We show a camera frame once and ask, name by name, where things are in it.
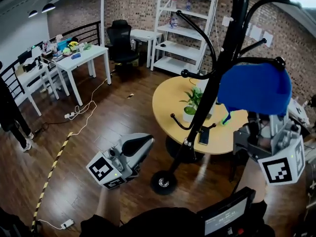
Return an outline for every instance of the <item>white shelf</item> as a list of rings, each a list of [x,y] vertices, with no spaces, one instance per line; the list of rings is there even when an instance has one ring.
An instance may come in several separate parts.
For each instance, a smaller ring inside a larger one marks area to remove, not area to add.
[[[170,25],[164,25],[164,26],[159,26],[157,27],[157,30],[159,31],[165,31],[165,32],[170,32],[174,34],[180,34],[183,36],[191,37],[196,40],[202,40],[201,34],[199,34],[196,30],[184,28],[181,26],[177,26],[175,28],[171,28]]]
[[[180,9],[177,9],[177,8],[160,7],[160,10],[177,12],[177,11],[180,10]],[[192,11],[189,11],[189,10],[180,10],[180,11],[182,11],[183,14],[187,14],[187,15],[190,15],[190,16],[198,17],[198,18],[208,19],[208,15],[203,15],[203,14],[195,13],[195,12],[192,12]]]
[[[174,53],[174,54],[178,54],[184,57],[187,57],[189,59],[195,60],[197,61],[200,58],[200,50],[190,47],[190,46],[186,46],[186,45],[182,45],[182,44],[178,44],[172,41],[168,41],[166,40],[165,42],[158,44],[156,46],[156,49],[162,50],[162,51],[166,51],[166,52],[170,52],[170,53]]]
[[[178,75],[180,75],[181,71],[184,69],[187,69],[192,73],[196,73],[195,65],[168,56],[164,56],[160,60],[157,60],[154,63],[154,67],[164,69]]]

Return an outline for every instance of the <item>black and yellow striped tape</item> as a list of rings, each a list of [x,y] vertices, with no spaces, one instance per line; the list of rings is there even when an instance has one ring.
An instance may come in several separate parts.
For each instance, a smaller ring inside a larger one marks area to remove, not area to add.
[[[50,180],[50,178],[51,178],[51,175],[53,174],[53,171],[54,171],[54,169],[55,169],[55,167],[56,167],[56,164],[57,164],[57,162],[58,162],[58,160],[59,160],[61,154],[63,153],[63,150],[64,150],[65,146],[67,145],[67,143],[68,143],[70,137],[72,136],[72,134],[73,134],[72,132],[68,134],[67,139],[65,140],[63,146],[61,147],[61,149],[60,149],[60,151],[59,151],[59,153],[58,153],[58,155],[57,155],[57,157],[56,157],[56,159],[55,159],[55,161],[54,161],[54,163],[53,163],[53,165],[52,165],[52,167],[51,167],[51,169],[50,169],[50,172],[49,172],[48,177],[47,177],[47,181],[46,181],[46,183],[44,184],[43,190],[42,190],[42,192],[41,192],[41,195],[40,195],[40,197],[39,197],[38,204],[37,204],[36,209],[35,209],[35,212],[34,212],[31,232],[34,231],[36,218],[37,218],[38,211],[39,211],[39,208],[40,208],[40,204],[41,204],[41,201],[42,201],[42,199],[43,199],[43,197],[44,197],[44,193],[45,193],[45,190],[46,190],[46,188],[47,188],[48,182],[49,182],[49,180]]]

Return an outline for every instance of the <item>round table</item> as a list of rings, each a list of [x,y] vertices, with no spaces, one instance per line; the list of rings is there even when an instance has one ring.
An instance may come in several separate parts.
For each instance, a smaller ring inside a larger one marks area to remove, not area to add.
[[[185,91],[190,92],[194,87],[193,83],[199,82],[197,79],[174,77],[161,83],[154,92],[153,111],[155,118],[165,133],[179,144],[183,143],[185,137],[189,135],[189,130],[183,130],[170,116],[174,113],[177,119],[186,127],[190,123],[183,121],[183,109],[186,103],[180,100],[187,100]],[[198,136],[194,143],[194,150],[203,154],[219,155],[233,150],[233,132],[248,122],[247,111],[239,110],[231,113],[232,118],[226,125],[221,125],[220,121],[228,115],[225,106],[216,105],[214,113],[209,120],[205,120],[204,126],[216,123],[216,127],[209,131],[208,145],[198,143]]]

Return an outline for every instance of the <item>smartphone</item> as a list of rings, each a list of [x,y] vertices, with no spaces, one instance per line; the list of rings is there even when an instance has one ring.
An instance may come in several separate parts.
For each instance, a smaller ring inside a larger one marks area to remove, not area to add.
[[[203,145],[208,144],[208,138],[209,138],[209,129],[207,129],[205,126],[201,127],[201,133],[199,133],[198,142]]]

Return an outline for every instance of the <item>wooden floor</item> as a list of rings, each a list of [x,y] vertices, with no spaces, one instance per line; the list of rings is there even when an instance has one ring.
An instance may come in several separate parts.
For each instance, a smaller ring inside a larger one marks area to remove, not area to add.
[[[97,78],[88,76],[85,65],[74,71],[75,81],[82,101],[87,103],[93,90],[105,78],[102,59],[96,59]],[[165,150],[165,133],[155,121],[152,95],[156,87],[170,78],[162,72],[150,72],[145,67],[132,73],[114,74],[112,85],[104,84],[93,96],[98,108],[80,135],[70,139],[42,200],[38,218],[60,226],[69,218],[75,221],[72,231],[54,230],[44,225],[45,236],[78,236],[80,222],[96,210],[100,187],[88,174],[85,166],[99,151],[105,150],[121,135],[133,132],[150,133],[155,145],[142,165],[140,177],[121,187],[122,221],[152,208],[162,206],[186,207],[199,211],[228,197],[243,167],[238,167],[235,180],[228,181],[230,162],[227,157],[204,157],[197,164],[183,164],[177,172],[178,188],[169,196],[156,195],[149,183],[152,175],[167,170],[172,158]],[[21,111],[32,130],[44,122],[64,121],[64,115],[74,111],[77,104],[74,94],[67,97],[59,91],[60,100],[53,95],[34,93],[42,112],[39,118],[26,100]],[[0,131],[0,206],[8,213],[18,215],[26,225],[31,225],[33,212],[46,181],[51,165],[69,132],[78,132],[85,124],[90,111],[74,121],[51,125],[34,140],[29,153],[19,149],[12,134]],[[268,211],[266,222],[276,231],[276,236],[291,236],[298,215],[304,211],[305,175],[299,183],[284,187],[267,187]]]

